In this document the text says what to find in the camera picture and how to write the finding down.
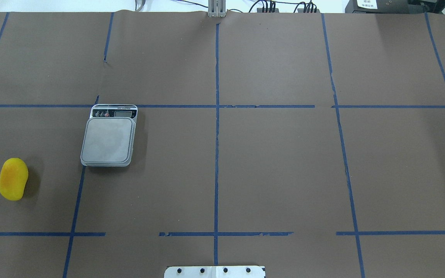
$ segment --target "scale control panel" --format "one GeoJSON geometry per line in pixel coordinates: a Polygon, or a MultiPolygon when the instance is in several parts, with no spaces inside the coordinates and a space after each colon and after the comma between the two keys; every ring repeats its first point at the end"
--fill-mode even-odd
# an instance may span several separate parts
{"type": "Polygon", "coordinates": [[[136,121],[138,109],[130,104],[96,104],[90,110],[90,118],[127,117],[136,121]]]}

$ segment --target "white bracket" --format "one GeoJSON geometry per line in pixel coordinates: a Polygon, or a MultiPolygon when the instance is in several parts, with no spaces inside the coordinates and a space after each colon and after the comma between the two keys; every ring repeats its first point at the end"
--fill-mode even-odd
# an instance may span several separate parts
{"type": "Polygon", "coordinates": [[[265,278],[265,267],[260,266],[210,266],[168,267],[164,278],[265,278]]]}
{"type": "Polygon", "coordinates": [[[209,17],[226,16],[226,0],[209,0],[209,17]]]}

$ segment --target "mango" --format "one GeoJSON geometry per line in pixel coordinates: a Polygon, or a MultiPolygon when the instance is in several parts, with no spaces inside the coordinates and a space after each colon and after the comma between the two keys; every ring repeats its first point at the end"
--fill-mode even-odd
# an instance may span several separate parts
{"type": "Polygon", "coordinates": [[[10,201],[18,201],[23,197],[25,183],[29,178],[29,169],[20,158],[5,161],[0,173],[0,193],[10,201]]]}

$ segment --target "gray metal bracket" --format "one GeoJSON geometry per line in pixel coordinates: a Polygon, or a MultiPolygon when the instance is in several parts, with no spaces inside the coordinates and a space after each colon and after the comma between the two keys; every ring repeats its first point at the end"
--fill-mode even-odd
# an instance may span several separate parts
{"type": "Polygon", "coordinates": [[[209,0],[209,17],[226,16],[226,0],[209,0]]]}

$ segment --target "kitchen scale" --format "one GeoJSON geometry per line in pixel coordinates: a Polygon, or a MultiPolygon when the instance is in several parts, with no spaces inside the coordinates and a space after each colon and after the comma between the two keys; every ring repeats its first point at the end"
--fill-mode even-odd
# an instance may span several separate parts
{"type": "Polygon", "coordinates": [[[84,166],[125,167],[131,162],[138,109],[131,104],[96,104],[85,126],[84,166]]]}

